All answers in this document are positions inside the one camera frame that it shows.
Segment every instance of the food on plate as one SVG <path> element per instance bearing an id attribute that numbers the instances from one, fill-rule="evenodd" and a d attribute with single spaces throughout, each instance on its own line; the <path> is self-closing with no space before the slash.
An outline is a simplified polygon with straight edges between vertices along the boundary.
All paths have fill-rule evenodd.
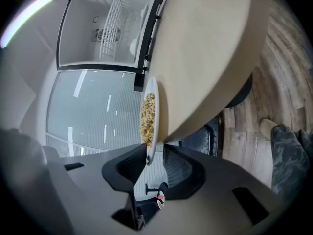
<path id="1" fill-rule="evenodd" d="M 155 125 L 155 111 L 155 95 L 153 93 L 148 93 L 141 105 L 139 128 L 141 142 L 147 144 L 148 148 L 152 145 Z"/>

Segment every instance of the white wall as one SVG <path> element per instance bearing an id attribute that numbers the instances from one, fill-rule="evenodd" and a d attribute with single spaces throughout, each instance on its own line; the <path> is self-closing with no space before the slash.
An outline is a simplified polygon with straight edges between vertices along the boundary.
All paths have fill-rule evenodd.
<path id="1" fill-rule="evenodd" d="M 46 109 L 57 74 L 56 45 L 66 5 L 67 0 L 47 4 L 0 54 L 0 127 L 19 128 L 41 144 L 45 144 Z"/>

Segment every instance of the person's leg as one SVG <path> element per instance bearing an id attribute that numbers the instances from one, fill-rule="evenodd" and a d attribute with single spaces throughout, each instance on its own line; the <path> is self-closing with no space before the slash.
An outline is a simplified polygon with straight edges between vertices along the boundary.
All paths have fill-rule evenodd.
<path id="1" fill-rule="evenodd" d="M 273 155 L 272 190 L 285 201 L 292 200 L 301 190 L 310 170 L 308 154 L 313 151 L 312 135 L 302 130 L 292 132 L 285 125 L 264 119 L 261 133 L 270 139 Z"/>

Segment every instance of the wooden tabletop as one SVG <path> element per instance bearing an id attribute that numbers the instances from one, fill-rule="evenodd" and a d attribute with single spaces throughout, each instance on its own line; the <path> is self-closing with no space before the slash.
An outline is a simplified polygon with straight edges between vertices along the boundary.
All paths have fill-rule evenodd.
<path id="1" fill-rule="evenodd" d="M 167 0 L 146 81 L 159 86 L 159 141 L 216 116 L 245 83 L 264 45 L 268 0 Z"/>

